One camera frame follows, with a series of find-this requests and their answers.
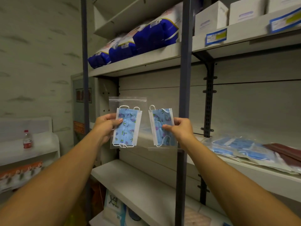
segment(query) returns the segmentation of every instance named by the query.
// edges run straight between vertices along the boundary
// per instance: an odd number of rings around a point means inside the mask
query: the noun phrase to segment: orange sign
[[[73,121],[73,129],[77,133],[85,134],[85,124]]]

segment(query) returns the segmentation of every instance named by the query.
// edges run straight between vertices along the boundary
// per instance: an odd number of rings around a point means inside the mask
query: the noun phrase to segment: yellow price label
[[[219,34],[219,35],[216,35],[215,39],[218,40],[218,39],[221,39],[221,38],[224,38],[227,36],[227,31]]]
[[[301,19],[301,12],[297,13],[296,15],[288,18],[286,20],[286,23],[289,24],[289,23],[292,23],[293,21],[296,21],[296,20],[300,20]]]

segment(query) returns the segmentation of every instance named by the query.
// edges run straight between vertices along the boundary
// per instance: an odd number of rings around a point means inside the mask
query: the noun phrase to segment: cardboard box
[[[301,0],[269,0],[267,13],[301,4]]]
[[[232,3],[229,25],[264,15],[265,6],[266,0],[240,0]]]
[[[229,9],[221,1],[217,1],[199,12],[195,16],[194,34],[211,33],[226,27],[228,25],[228,12]]]

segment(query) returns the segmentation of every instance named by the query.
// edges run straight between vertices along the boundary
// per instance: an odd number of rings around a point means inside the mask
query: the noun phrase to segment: price tag holder
[[[271,32],[280,32],[301,23],[301,8],[270,20]]]
[[[218,44],[227,39],[227,29],[223,29],[217,32],[209,33],[206,35],[205,45]]]

